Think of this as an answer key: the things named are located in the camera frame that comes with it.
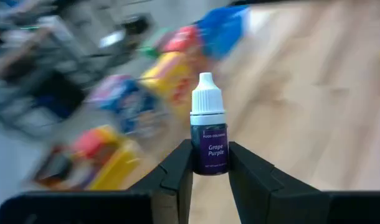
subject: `white bottle cap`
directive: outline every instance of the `white bottle cap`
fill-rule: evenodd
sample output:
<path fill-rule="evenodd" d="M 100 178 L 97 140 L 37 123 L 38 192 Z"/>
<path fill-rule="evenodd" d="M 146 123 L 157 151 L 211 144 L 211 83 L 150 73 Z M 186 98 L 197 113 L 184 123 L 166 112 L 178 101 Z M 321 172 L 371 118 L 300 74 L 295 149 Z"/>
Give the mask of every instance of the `white bottle cap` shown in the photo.
<path fill-rule="evenodd" d="M 225 110 L 221 90 L 215 85 L 212 73 L 200 73 L 198 86 L 192 91 L 191 125 L 224 124 Z"/>

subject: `gray floor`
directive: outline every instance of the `gray floor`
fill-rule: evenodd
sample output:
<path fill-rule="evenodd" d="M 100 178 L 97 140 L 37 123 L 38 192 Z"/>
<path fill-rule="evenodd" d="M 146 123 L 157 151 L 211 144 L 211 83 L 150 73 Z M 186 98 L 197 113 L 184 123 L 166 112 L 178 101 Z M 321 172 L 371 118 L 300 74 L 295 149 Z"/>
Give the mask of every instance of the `gray floor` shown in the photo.
<path fill-rule="evenodd" d="M 154 0 L 139 4 L 129 4 L 132 1 L 119 1 L 122 14 L 136 12 L 151 13 L 158 27 L 172 27 L 186 25 L 192 21 L 200 19 L 206 12 L 215 7 L 226 5 L 228 0 Z M 115 69 L 113 73 L 127 73 L 136 75 L 142 72 L 140 65 L 147 62 L 135 61 L 127 65 L 122 65 Z M 64 130 L 66 135 L 70 135 L 70 129 Z M 49 138 L 53 138 L 55 133 L 50 132 Z M 0 126 L 0 203 L 6 198 L 26 189 L 29 173 L 37 165 L 39 159 L 48 150 L 48 141 L 30 141 L 20 134 L 6 130 Z"/>

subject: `wooden floor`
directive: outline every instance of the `wooden floor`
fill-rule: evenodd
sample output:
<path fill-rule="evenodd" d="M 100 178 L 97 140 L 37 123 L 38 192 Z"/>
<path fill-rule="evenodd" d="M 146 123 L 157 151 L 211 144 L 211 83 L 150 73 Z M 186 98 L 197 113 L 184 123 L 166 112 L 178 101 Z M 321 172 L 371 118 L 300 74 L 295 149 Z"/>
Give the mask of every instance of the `wooden floor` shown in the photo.
<path fill-rule="evenodd" d="M 318 189 L 380 189 L 380 1 L 270 9 L 224 87 L 230 140 Z M 228 175 L 194 177 L 190 223 L 240 223 Z"/>

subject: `dropper bottle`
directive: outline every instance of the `dropper bottle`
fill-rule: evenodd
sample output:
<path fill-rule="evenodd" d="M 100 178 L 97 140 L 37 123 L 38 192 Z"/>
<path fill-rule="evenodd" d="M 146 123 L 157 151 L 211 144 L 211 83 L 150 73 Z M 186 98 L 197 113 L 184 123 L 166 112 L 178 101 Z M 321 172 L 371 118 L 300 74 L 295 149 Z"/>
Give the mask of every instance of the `dropper bottle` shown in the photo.
<path fill-rule="evenodd" d="M 199 175 L 219 175 L 228 171 L 229 145 L 221 90 L 212 74 L 204 72 L 192 91 L 190 112 L 193 171 Z"/>

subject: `bottle label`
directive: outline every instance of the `bottle label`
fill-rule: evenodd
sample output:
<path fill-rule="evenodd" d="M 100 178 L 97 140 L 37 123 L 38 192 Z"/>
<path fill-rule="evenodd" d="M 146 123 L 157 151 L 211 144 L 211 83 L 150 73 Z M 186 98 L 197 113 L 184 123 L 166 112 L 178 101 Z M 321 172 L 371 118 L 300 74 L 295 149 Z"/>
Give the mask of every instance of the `bottle label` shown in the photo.
<path fill-rule="evenodd" d="M 229 148 L 226 128 L 205 130 L 200 136 L 201 169 L 206 174 L 227 172 Z"/>

